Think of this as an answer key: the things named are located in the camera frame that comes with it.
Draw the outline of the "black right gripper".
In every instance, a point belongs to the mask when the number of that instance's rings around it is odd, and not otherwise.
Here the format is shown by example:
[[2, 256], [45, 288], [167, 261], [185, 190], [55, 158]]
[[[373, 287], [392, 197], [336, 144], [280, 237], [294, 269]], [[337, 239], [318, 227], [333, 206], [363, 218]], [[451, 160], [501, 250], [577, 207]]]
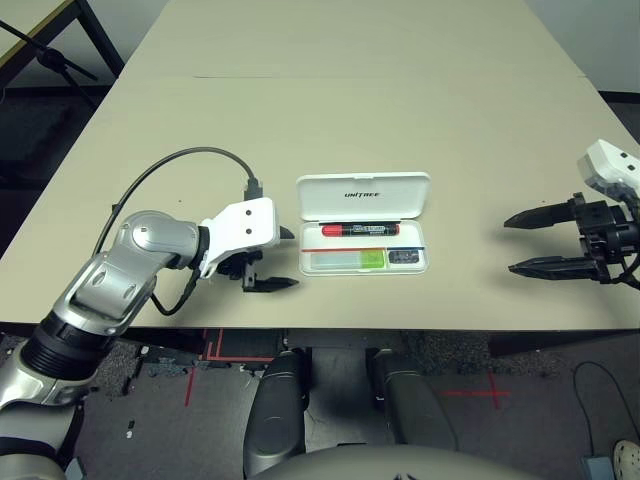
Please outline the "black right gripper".
[[638, 283], [639, 197], [622, 195], [631, 218], [620, 206], [605, 201], [586, 202], [582, 193], [572, 200], [519, 212], [504, 221], [505, 228], [541, 229], [575, 219], [583, 257], [531, 258], [508, 270], [516, 275], [543, 280], [594, 280], [599, 283]]

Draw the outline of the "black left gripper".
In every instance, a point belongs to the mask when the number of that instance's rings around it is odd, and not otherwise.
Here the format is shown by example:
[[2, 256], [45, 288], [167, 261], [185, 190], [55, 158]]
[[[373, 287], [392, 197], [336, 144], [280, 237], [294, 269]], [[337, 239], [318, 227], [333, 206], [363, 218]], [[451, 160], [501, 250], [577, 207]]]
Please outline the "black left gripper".
[[[286, 227], [279, 227], [280, 240], [294, 240], [295, 235]], [[242, 279], [242, 289], [247, 293], [273, 293], [294, 287], [299, 281], [288, 277], [268, 277], [260, 279], [253, 263], [263, 258], [261, 250], [240, 252], [231, 255], [217, 265], [217, 273], [231, 280]]]

